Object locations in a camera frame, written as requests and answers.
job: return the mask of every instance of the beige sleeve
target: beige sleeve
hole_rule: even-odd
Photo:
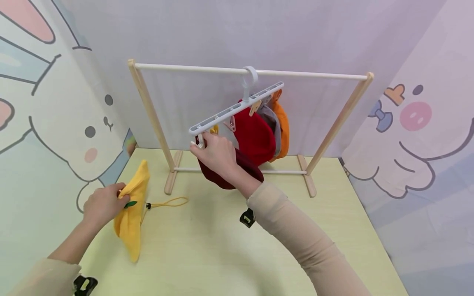
[[[370,295],[334,242],[277,187],[264,182],[247,205],[255,220],[295,257],[318,296]]]
[[[72,296],[73,282],[81,267],[53,259],[41,259],[8,296]]]

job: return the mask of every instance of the yellow bucket hat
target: yellow bucket hat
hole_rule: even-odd
[[[123,209],[114,219],[115,234],[125,244],[132,262],[136,262],[140,256],[140,225],[149,180],[148,163],[142,161],[135,176],[118,196],[122,198],[128,194],[131,202],[137,202],[133,206]]]

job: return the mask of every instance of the pink cheek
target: pink cheek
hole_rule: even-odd
[[[425,102],[408,104],[400,113],[400,123],[404,129],[415,132],[424,128],[431,120],[431,107]]]
[[[11,107],[0,101],[0,128],[2,128],[5,124],[8,123],[8,120],[11,117],[12,109]]]
[[[84,155],[84,161],[87,163],[93,162],[97,157],[97,149],[90,148],[87,150],[86,154]]]

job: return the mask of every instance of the hand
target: hand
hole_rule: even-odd
[[[124,183],[118,183],[96,189],[84,204],[84,218],[82,221],[94,227],[99,227],[99,229],[104,227],[130,201],[129,195],[125,195],[120,199],[117,198],[119,191],[124,187]]]
[[[240,168],[236,162],[236,150],[232,142],[226,138],[204,132],[202,137],[207,147],[200,149],[191,144],[190,150],[205,166],[224,179],[234,170]]]

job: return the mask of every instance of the black wrist strap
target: black wrist strap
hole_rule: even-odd
[[[252,227],[252,225],[255,223],[254,220],[254,212],[248,208],[241,216],[240,216],[240,222],[243,223],[245,226],[248,228]]]
[[[85,278],[79,275],[74,280],[74,296],[89,296],[98,283],[95,278]]]

